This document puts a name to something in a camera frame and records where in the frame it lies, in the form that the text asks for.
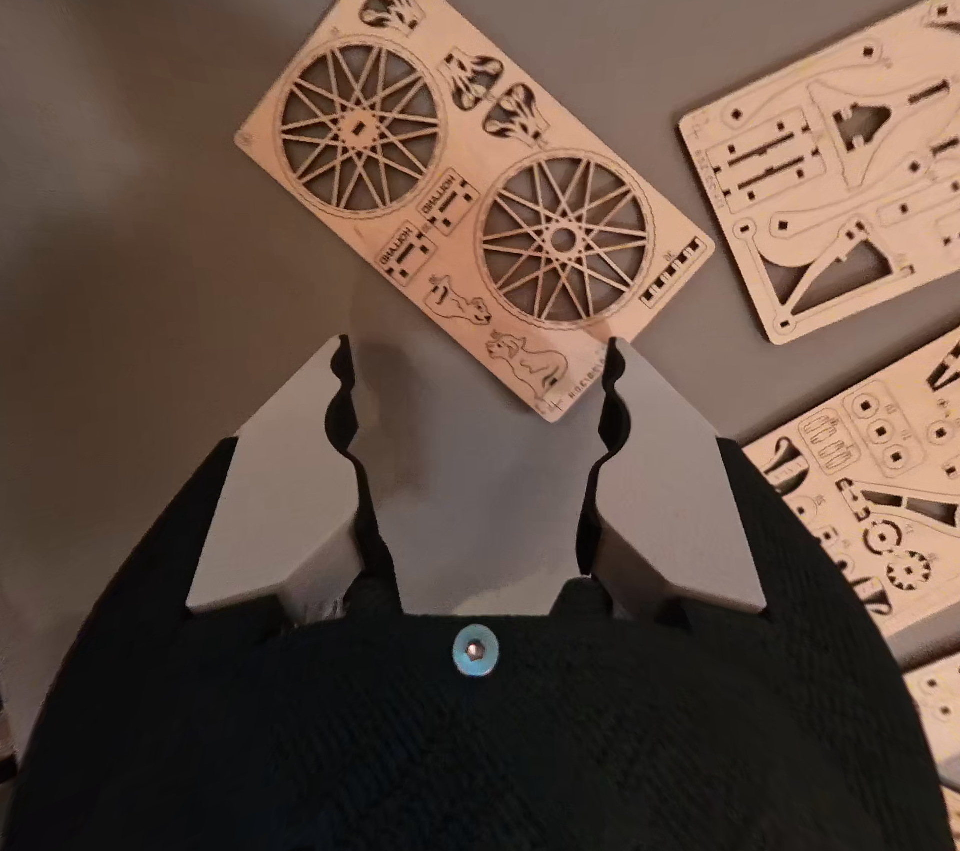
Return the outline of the laser-cut wooden part sheet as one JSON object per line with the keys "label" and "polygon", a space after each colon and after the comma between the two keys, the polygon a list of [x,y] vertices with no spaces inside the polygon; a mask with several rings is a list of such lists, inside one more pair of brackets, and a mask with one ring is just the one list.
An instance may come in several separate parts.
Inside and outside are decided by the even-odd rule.
{"label": "laser-cut wooden part sheet", "polygon": [[958,604],[958,330],[744,449],[895,655]]}
{"label": "laser-cut wooden part sheet", "polygon": [[958,271],[958,28],[922,0],[678,122],[774,345]]}
{"label": "laser-cut wooden part sheet", "polygon": [[551,423],[714,252],[446,0],[336,0],[234,142]]}
{"label": "laser-cut wooden part sheet", "polygon": [[908,671],[904,677],[927,739],[958,841],[959,653]]}

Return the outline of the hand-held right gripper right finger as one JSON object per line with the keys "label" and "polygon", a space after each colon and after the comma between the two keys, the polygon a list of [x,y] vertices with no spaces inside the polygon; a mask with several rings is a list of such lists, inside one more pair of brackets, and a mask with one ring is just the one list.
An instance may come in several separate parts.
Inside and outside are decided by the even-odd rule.
{"label": "hand-held right gripper right finger", "polygon": [[681,601],[758,615],[767,601],[715,427],[623,338],[606,348],[578,565],[629,618]]}

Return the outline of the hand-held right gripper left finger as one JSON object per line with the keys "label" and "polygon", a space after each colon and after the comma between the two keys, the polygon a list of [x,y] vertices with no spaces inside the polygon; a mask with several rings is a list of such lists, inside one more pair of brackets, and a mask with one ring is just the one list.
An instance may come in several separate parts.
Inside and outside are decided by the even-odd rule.
{"label": "hand-held right gripper left finger", "polygon": [[358,433],[354,356],[330,338],[236,434],[186,598],[195,614],[276,600],[295,626],[332,619],[366,575],[394,594]]}

